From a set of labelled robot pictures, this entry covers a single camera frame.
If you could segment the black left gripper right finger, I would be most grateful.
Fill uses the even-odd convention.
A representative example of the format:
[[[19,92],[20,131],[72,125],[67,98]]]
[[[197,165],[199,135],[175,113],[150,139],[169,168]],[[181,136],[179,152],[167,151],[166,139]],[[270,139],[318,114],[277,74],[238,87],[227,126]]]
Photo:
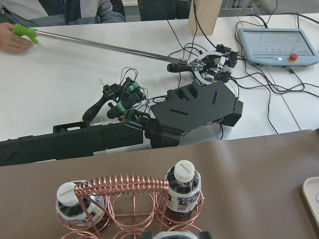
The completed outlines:
[[[207,232],[207,231],[200,232],[199,239],[211,239],[210,232]]]

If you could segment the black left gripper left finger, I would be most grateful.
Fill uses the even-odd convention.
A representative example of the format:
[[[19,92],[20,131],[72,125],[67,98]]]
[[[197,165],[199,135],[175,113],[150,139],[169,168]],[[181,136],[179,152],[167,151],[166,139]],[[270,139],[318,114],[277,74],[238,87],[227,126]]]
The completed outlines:
[[[143,232],[142,239],[154,239],[153,232]]]

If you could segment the person hand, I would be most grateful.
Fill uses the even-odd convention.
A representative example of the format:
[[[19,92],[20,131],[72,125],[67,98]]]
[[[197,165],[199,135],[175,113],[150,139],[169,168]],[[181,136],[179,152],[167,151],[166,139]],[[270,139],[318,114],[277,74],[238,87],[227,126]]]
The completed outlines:
[[[0,24],[0,50],[2,52],[19,54],[34,45],[33,41],[14,34],[11,31],[13,28],[14,25],[7,22]]]

